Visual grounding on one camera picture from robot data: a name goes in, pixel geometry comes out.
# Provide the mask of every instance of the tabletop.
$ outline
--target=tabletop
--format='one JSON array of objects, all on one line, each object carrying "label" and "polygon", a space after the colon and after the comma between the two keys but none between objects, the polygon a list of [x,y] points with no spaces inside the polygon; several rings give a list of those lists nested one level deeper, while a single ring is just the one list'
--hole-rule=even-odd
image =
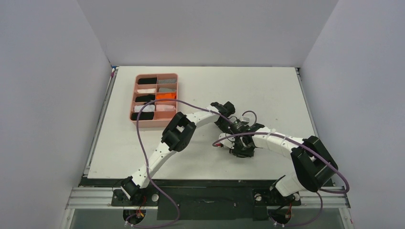
[{"label": "tabletop", "polygon": [[[230,101],[237,117],[253,110],[258,123],[278,132],[294,137],[314,135],[295,68],[120,66],[88,178],[125,178],[145,164],[136,127],[128,116],[135,77],[147,73],[178,74],[178,99],[193,105]],[[178,111],[196,110],[179,103]],[[163,129],[140,129],[148,156],[160,142]],[[255,149],[254,157],[237,158],[224,148],[212,147],[220,133],[215,124],[197,129],[188,147],[173,155],[153,178],[270,180],[294,171],[290,159],[268,150]]]}]

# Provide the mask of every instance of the gray wall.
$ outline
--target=gray wall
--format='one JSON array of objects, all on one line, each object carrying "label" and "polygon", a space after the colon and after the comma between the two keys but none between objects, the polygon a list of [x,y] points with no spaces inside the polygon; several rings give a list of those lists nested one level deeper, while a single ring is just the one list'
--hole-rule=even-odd
[{"label": "gray wall", "polygon": [[75,0],[0,1],[0,228],[59,227],[110,73]]},{"label": "gray wall", "polygon": [[301,69],[356,228],[405,228],[405,1],[340,0]]},{"label": "gray wall", "polygon": [[338,0],[78,0],[119,65],[301,66]]}]

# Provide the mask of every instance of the storage compartment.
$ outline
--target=storage compartment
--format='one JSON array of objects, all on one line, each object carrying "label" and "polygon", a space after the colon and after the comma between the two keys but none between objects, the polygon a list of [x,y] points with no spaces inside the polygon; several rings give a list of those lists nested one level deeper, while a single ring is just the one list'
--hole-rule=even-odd
[{"label": "storage compartment", "polygon": [[[135,79],[134,83],[134,91],[131,100],[131,106],[129,111],[129,119],[132,123],[136,124],[136,117],[134,114],[135,106],[144,105],[146,102],[150,101],[151,99],[155,98],[157,95],[164,95],[168,93],[171,94],[172,97],[177,98],[177,90],[178,90],[178,76],[175,73],[157,73],[157,74],[141,74],[138,75]],[[166,88],[164,92],[159,93],[160,88]],[[142,96],[150,96],[150,98],[143,97],[139,101],[139,97]],[[174,117],[177,113],[177,102],[176,101],[158,101],[155,102],[155,109],[153,113],[153,119],[151,120],[140,120],[139,126],[140,127],[166,127],[170,120]]]}]

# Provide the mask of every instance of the purple cable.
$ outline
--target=purple cable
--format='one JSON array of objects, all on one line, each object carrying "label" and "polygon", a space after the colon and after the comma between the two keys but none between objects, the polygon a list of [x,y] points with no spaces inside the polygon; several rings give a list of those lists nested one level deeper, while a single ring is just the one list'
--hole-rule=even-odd
[{"label": "purple cable", "polygon": [[257,122],[257,115],[256,115],[256,113],[255,113],[254,111],[245,111],[245,112],[243,112],[242,116],[245,115],[246,113],[252,113],[252,114],[255,116],[255,122],[254,122],[252,125],[256,124],[256,122]]},{"label": "purple cable", "polygon": [[[235,135],[228,135],[228,136],[225,136],[225,137],[223,137],[223,138],[220,138],[220,139],[216,140],[216,141],[213,143],[213,146],[216,147],[215,144],[217,144],[218,142],[220,142],[220,141],[222,141],[222,140],[225,140],[225,139],[227,139],[227,138],[230,138],[230,137],[238,137],[238,136],[244,136],[244,135],[268,135],[268,134],[269,134],[269,133],[266,133],[266,132],[249,132],[249,133],[240,133],[240,134],[235,134]],[[331,191],[331,190],[326,190],[326,189],[323,189],[323,188],[320,188],[320,189],[319,189],[320,191],[324,191],[324,192],[328,192],[328,193],[333,193],[333,194],[346,194],[346,193],[349,192],[350,186],[349,186],[349,182],[347,181],[347,179],[343,176],[342,173],[340,173],[337,169],[335,169],[335,167],[333,167],[330,163],[328,163],[328,162],[327,162],[321,155],[319,155],[317,152],[315,152],[315,151],[313,151],[312,149],[310,149],[309,147],[307,147],[307,146],[305,146],[305,145],[303,145],[303,144],[301,144],[301,143],[299,143],[299,142],[296,142],[296,141],[294,141],[294,140],[292,140],[292,139],[290,139],[290,138],[288,138],[288,137],[285,137],[285,136],[283,136],[283,135],[279,135],[279,134],[275,134],[275,133],[270,133],[270,135],[276,136],[276,137],[279,137],[279,138],[286,139],[287,141],[289,141],[289,142],[291,142],[291,143],[293,143],[293,144],[296,144],[297,146],[300,146],[300,147],[304,148],[305,150],[307,150],[308,152],[312,153],[317,159],[321,160],[324,164],[326,164],[327,167],[329,167],[334,173],[336,173],[336,174],[343,180],[343,182],[344,182],[344,184],[345,184],[345,186],[346,186],[346,189],[343,190],[343,191]]]},{"label": "purple cable", "polygon": [[302,227],[302,226],[305,226],[305,225],[308,225],[308,224],[314,222],[315,220],[317,220],[319,218],[320,214],[322,213],[322,209],[323,209],[323,200],[318,192],[316,192],[316,194],[319,196],[319,199],[320,199],[320,209],[319,209],[318,214],[314,218],[310,219],[309,221],[307,221],[305,223],[284,224],[284,227]]},{"label": "purple cable", "polygon": [[[168,225],[171,225],[171,224],[177,222],[177,221],[179,220],[179,218],[180,218],[180,209],[179,209],[179,207],[177,206],[176,201],[174,201],[167,193],[165,193],[160,187],[158,187],[158,186],[155,184],[155,182],[152,180],[152,177],[151,177],[150,174],[149,174],[149,161],[148,161],[148,156],[146,155],[146,151],[145,151],[145,148],[144,148],[144,146],[143,146],[142,140],[141,140],[141,138],[140,138],[140,133],[139,133],[139,117],[140,117],[140,114],[142,113],[143,109],[144,109],[147,105],[149,105],[149,104],[151,104],[151,103],[154,103],[154,102],[157,102],[157,101],[176,101],[176,102],[180,102],[180,103],[186,104],[186,105],[188,105],[188,106],[190,106],[190,107],[193,107],[193,108],[196,108],[196,109],[199,109],[199,110],[202,110],[202,111],[206,111],[206,112],[210,112],[210,113],[219,115],[220,117],[222,117],[222,118],[225,119],[226,121],[232,123],[227,117],[223,116],[222,114],[220,114],[220,113],[218,113],[218,112],[210,111],[210,110],[204,109],[204,108],[200,108],[200,107],[191,105],[191,104],[189,104],[189,103],[187,103],[187,102],[184,102],[184,101],[178,100],[178,99],[156,99],[156,100],[152,100],[152,101],[150,101],[150,102],[147,102],[146,104],[143,105],[143,107],[140,109],[140,111],[139,111],[139,113],[138,113],[138,116],[137,116],[137,135],[138,135],[138,140],[139,140],[140,147],[142,148],[142,152],[143,152],[143,155],[144,155],[144,157],[145,157],[145,162],[146,162],[146,174],[147,174],[147,176],[148,176],[148,179],[149,179],[150,183],[151,183],[160,193],[162,193],[165,197],[167,197],[167,199],[169,199],[170,202],[173,203],[173,205],[176,207],[176,210],[177,210],[177,217],[176,217],[176,219],[173,220],[173,221],[170,221],[170,222],[167,222],[167,223],[163,223],[163,224],[160,224],[160,225],[155,225],[155,226],[137,226],[137,225],[134,225],[134,227],[136,227],[136,228],[161,228],[161,227],[165,227],[165,226],[168,226]],[[126,221],[126,222],[129,222],[129,220],[130,220],[133,216],[135,216],[135,215],[136,215],[136,213],[135,213],[135,214],[132,214],[132,215],[130,215],[130,216],[128,216],[125,221]]]}]

